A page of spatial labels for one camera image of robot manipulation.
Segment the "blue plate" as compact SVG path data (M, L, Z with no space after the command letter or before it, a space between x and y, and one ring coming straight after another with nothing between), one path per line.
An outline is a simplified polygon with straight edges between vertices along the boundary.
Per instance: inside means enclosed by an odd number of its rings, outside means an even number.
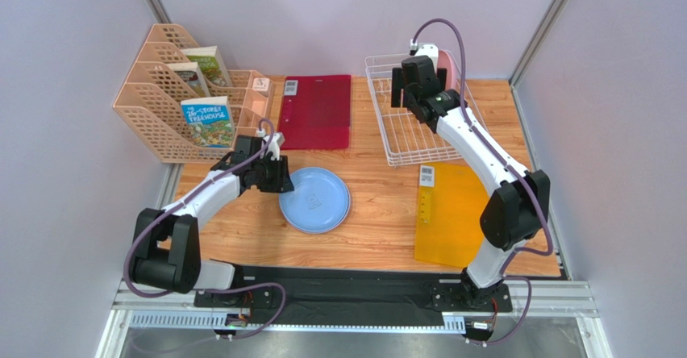
M307 234L323 234L347 218L351 194L332 171L307 167L296 170L290 178L294 191L279 196L279 207L291 226Z

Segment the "pink plate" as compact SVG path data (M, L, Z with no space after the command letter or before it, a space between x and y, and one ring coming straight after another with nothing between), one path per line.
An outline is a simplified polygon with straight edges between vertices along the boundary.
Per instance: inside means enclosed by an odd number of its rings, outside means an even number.
M451 52L439 50L437 72L440 77L445 79L444 88L446 90L456 88L456 83L460 81L460 74Z

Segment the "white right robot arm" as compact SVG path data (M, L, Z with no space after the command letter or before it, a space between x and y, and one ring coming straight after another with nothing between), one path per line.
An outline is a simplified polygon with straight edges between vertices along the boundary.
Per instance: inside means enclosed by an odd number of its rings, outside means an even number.
M429 56L411 56L392 70L393 107L404 107L449 143L481 180L489 200L480 217L484 239L461 280L472 291L497 287L516 255L549 256L551 181L530 171L479 124L464 91L448 89Z

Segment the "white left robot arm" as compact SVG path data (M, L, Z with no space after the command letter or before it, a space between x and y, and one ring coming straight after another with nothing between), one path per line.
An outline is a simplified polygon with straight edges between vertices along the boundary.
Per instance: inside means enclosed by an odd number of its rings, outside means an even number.
M280 154L284 140L280 132L240 135L234 151L213 165L185 196L160 209L142 210L124 264L127 287L144 298L148 296L141 289L144 285L155 288L154 298L231 289L236 267L202 259L199 233L225 205L252 187L272 194L294 190L288 158Z

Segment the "purple plate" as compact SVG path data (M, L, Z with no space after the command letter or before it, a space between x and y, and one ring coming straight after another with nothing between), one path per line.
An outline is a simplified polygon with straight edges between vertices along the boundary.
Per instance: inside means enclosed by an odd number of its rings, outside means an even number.
M338 227L348 216L351 197L345 185L314 185L303 190L294 225L310 234L323 234Z

